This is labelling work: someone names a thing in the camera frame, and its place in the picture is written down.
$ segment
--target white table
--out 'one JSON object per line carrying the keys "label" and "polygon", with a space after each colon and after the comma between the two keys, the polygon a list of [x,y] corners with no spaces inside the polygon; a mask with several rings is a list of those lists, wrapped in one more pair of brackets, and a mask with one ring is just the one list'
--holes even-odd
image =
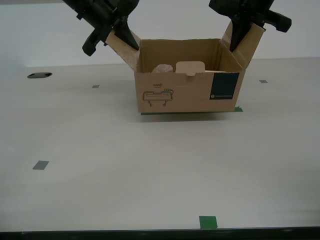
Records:
{"label": "white table", "polygon": [[243,112],[141,116],[125,64],[29,68],[0,83],[0,231],[318,226],[319,69],[254,60]]}

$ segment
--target box flap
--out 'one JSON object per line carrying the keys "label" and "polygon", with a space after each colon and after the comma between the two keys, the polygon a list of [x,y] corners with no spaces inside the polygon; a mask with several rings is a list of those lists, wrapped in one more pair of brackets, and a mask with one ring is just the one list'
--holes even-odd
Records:
{"label": "box flap", "polygon": [[[266,30],[264,28],[252,23],[249,32],[240,42],[238,47],[232,52],[232,55],[244,69],[248,67],[260,42],[260,39],[265,31]],[[227,27],[221,39],[221,42],[227,47],[227,49],[230,48],[231,36],[232,21],[230,21],[229,26]]]}
{"label": "box flap", "polygon": [[[136,43],[140,46],[140,38],[131,32]],[[137,65],[140,55],[140,50],[135,50],[124,41],[115,36],[115,32],[110,32],[105,41],[131,68],[137,71]]]}
{"label": "box flap", "polygon": [[204,73],[205,71],[205,63],[202,61],[179,61],[175,66],[175,73],[186,74],[191,77],[195,76],[196,73]]}

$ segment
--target black label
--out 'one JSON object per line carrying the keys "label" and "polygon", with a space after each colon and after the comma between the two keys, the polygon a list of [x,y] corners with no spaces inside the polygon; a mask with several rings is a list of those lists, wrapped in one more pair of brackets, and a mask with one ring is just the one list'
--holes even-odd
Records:
{"label": "black label", "polygon": [[232,99],[235,94],[238,78],[239,72],[215,73],[212,81],[210,100]]}

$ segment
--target black hole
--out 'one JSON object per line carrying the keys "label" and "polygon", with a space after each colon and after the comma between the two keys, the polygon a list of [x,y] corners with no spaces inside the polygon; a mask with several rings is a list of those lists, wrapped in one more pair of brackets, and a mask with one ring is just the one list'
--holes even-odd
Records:
{"label": "black hole", "polygon": [[52,75],[51,72],[36,72],[32,73],[28,76],[28,79],[44,79],[50,77]]}

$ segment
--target white wall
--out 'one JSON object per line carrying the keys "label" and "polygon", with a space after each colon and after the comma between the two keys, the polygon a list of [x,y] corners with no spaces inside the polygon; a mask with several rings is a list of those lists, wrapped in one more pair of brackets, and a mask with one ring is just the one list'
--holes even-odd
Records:
{"label": "white wall", "polygon": [[[209,0],[140,0],[129,17],[143,39],[220,38],[227,17],[208,7]],[[288,33],[266,26],[256,59],[320,57],[319,0],[276,0],[272,9],[293,20]],[[88,57],[82,45],[93,30],[64,3],[0,6],[0,58],[17,65],[67,66],[122,63],[100,44]]]}

